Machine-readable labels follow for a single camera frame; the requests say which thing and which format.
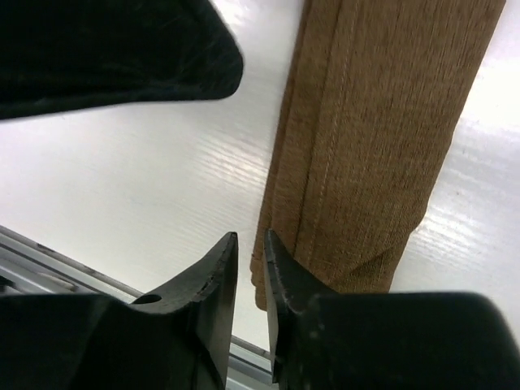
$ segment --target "brown fabric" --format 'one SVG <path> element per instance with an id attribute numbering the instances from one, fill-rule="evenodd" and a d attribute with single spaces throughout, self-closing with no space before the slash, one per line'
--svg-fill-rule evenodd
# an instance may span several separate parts
<path id="1" fill-rule="evenodd" d="M 503 0 L 308 0 L 251 271 L 263 233 L 341 293 L 386 292 L 424 216 Z"/>

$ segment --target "stitching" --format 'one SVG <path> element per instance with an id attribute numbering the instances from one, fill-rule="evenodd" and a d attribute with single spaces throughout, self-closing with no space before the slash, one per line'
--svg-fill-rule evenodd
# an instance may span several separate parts
<path id="1" fill-rule="evenodd" d="M 341 8 L 340 8 L 340 13 L 338 15 L 341 14 L 344 7 L 345 7 L 345 3 L 342 2 Z M 353 43 L 353 39 L 354 39 L 354 35 L 355 35 L 354 31 L 355 31 L 355 28 L 358 25 L 358 21 L 360 19 L 359 1 L 355 2 L 353 12 L 355 15 L 357 15 L 357 18 L 352 23 L 352 25 L 350 27 L 350 31 L 349 31 L 349 43 L 347 45 L 347 50 L 345 52 L 345 57 L 347 59 L 349 58 L 349 54 L 352 49 L 352 43 Z M 332 133 L 331 148 L 328 151 L 327 165 L 325 166 L 325 172 L 323 174 L 321 188 L 320 188 L 320 192 L 319 192 L 319 196 L 318 196 L 318 212 L 316 213 L 316 217 L 314 218 L 313 228 L 312 228 L 312 237 L 310 239 L 310 250 L 308 252 L 307 259 L 305 260 L 305 264 L 307 266 L 310 264 L 310 260 L 314 256 L 314 243 L 316 240 L 316 227 L 318 225 L 319 220 L 321 219 L 321 215 L 322 215 L 322 211 L 323 211 L 323 199 L 324 199 L 323 195 L 325 193 L 327 178 L 328 178 L 328 174 L 329 174 L 329 168 L 331 166 L 332 159 L 334 158 L 334 155 L 336 154 L 336 143 L 338 140 L 338 133 L 339 133 L 339 131 L 338 131 L 339 129 L 338 129 L 338 125 L 337 125 L 338 118 L 339 118 L 340 111 L 342 111 L 343 107 L 345 106 L 345 100 L 346 100 L 345 99 L 345 78 L 346 78 L 346 72 L 347 72 L 347 64 L 348 64 L 348 60 L 345 60 L 343 63 L 342 70 L 341 70 L 341 90 L 340 90 L 341 100 L 340 100 L 340 104 L 337 107 L 338 109 L 334 113 L 334 120 L 333 120 L 333 125 L 332 125 L 333 133 Z"/>
<path id="2" fill-rule="evenodd" d="M 340 9 L 341 9 L 341 2 L 340 2 L 340 6 L 338 7 L 338 13 L 336 15 L 336 21 L 334 22 L 334 31 L 337 29 L 337 25 L 338 25 L 338 21 L 339 21 L 339 18 L 340 18 Z M 327 69 L 326 69 L 326 75 L 324 76 L 324 81 L 323 81 L 323 89 L 322 89 L 322 93 L 321 93 L 321 98 L 320 98 L 320 101 L 323 100 L 323 95 L 325 94 L 325 88 L 326 88 L 326 83 L 327 83 L 327 75 L 330 71 L 330 60 L 331 60 L 331 56 L 332 56 L 332 44 L 334 43 L 334 35 L 332 36 L 332 43 L 331 43 L 331 49 L 329 50 L 329 53 L 328 53 L 328 58 L 327 58 Z M 316 115 L 316 118 L 314 119 L 313 121 L 313 127 L 317 127 L 318 126 L 318 123 L 319 123 L 319 117 L 320 117 L 320 114 L 321 114 L 321 108 L 320 108 L 320 111 L 319 113 Z M 314 132 L 314 135 L 313 135 L 313 140 L 312 140 L 312 145 L 314 145 L 315 141 L 316 141 L 316 133 L 317 132 Z M 306 200 L 306 193 L 307 193 L 307 189 L 309 188 L 309 173 L 310 173 L 310 168 L 312 167 L 312 156 L 311 156 L 311 159 L 309 160 L 309 163 L 307 164 L 307 167 L 306 167 L 306 171 L 307 171 L 307 177 L 305 178 L 305 184 L 304 184 L 304 188 L 303 188 L 303 194 L 302 194 L 302 197 L 301 197 L 301 204 L 299 205 L 299 208 L 300 208 L 300 213 L 299 213 L 299 219 L 298 219 L 298 225 L 297 225 L 297 230 L 296 230 L 296 240 L 294 241 L 294 246 L 290 249 L 290 253 L 291 255 L 294 257 L 296 252 L 297 252 L 297 247 L 298 247 L 298 242 L 300 240 L 300 232 L 301 232 L 301 221 L 303 220 L 303 210 L 304 210 L 304 205 L 305 205 L 305 200 Z"/>

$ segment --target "black fabric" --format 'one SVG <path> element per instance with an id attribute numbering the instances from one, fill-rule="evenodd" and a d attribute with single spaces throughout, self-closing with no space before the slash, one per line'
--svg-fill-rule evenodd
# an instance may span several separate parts
<path id="1" fill-rule="evenodd" d="M 208 0 L 2 0 L 0 119 L 225 98 L 240 51 Z"/>

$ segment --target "hole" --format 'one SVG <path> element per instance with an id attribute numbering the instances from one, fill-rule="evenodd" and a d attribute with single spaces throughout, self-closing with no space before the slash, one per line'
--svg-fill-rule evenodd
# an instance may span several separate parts
<path id="1" fill-rule="evenodd" d="M 157 294 L 143 295 L 142 297 L 138 297 L 133 304 L 134 305 L 144 305 L 146 303 L 155 303 L 161 300 L 161 296 Z"/>

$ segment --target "white surface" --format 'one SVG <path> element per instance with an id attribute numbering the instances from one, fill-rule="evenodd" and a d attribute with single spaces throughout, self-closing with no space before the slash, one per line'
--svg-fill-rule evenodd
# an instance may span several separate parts
<path id="1" fill-rule="evenodd" d="M 234 334 L 267 348 L 249 283 L 301 0 L 215 0 L 245 55 L 225 101 L 0 124 L 0 224 L 140 290 L 240 237 Z M 485 293 L 520 336 L 520 0 L 509 0 L 395 290 Z"/>

